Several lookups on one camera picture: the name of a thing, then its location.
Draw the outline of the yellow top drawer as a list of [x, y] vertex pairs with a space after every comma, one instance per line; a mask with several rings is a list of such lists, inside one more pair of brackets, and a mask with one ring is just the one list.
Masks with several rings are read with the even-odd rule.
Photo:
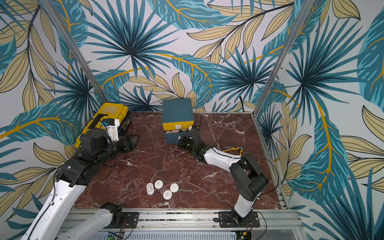
[[194, 125], [194, 121], [169, 122], [169, 123], [163, 123], [163, 128], [165, 131], [185, 130], [185, 129], [189, 129], [190, 126], [193, 126], [193, 125]]

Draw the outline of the teal drawer cabinet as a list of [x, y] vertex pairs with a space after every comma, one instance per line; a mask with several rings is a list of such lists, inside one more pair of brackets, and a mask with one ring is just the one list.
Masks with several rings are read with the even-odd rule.
[[[163, 123], [194, 121], [192, 102], [190, 99], [163, 100]], [[165, 131], [164, 137], [167, 145], [178, 144], [179, 140], [192, 128], [185, 130]]]

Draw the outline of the white round case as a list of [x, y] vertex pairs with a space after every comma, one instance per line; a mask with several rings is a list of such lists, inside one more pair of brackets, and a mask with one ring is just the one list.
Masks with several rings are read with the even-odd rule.
[[167, 201], [170, 200], [172, 196], [173, 196], [173, 193], [171, 190], [166, 190], [163, 192], [163, 198]]
[[162, 180], [157, 180], [154, 183], [154, 187], [157, 190], [161, 189], [163, 186], [164, 186], [164, 182]]
[[172, 193], [177, 193], [179, 191], [179, 189], [180, 189], [180, 187], [179, 187], [179, 185], [177, 183], [173, 183], [170, 186], [170, 191]]

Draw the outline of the white oval earphone case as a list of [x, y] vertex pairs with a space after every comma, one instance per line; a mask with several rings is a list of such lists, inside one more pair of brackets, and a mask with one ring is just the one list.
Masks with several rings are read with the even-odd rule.
[[155, 193], [155, 187], [153, 183], [147, 183], [146, 185], [146, 191], [149, 196], [153, 195]]

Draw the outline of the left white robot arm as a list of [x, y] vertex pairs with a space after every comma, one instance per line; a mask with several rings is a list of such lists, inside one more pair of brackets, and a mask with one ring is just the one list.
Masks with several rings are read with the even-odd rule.
[[107, 161], [119, 153], [133, 151], [138, 135], [126, 135], [113, 141], [103, 130], [92, 130], [80, 136], [80, 147], [57, 173], [53, 189], [35, 220], [22, 236], [23, 240], [86, 240], [99, 230], [112, 226], [119, 228], [127, 220], [122, 208], [107, 202], [90, 218], [59, 234], [68, 213]]

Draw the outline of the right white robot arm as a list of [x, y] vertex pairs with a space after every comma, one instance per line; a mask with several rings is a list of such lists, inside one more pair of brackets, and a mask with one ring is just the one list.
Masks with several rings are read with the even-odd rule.
[[251, 155], [233, 155], [205, 145], [197, 130], [191, 130], [179, 139], [178, 146], [192, 155], [197, 162], [219, 167], [229, 172], [238, 189], [239, 197], [232, 213], [235, 221], [243, 222], [250, 215], [257, 198], [270, 180]]

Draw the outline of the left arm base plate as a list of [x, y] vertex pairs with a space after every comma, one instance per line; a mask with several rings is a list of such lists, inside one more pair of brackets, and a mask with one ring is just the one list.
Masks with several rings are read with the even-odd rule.
[[138, 224], [139, 212], [119, 212], [113, 215], [109, 228], [135, 229]]

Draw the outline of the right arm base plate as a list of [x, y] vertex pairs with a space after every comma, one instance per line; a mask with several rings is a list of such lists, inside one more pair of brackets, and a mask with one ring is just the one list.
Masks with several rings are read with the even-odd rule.
[[234, 211], [218, 212], [218, 223], [221, 228], [258, 228], [260, 221], [257, 212], [251, 211], [246, 217], [240, 217]]

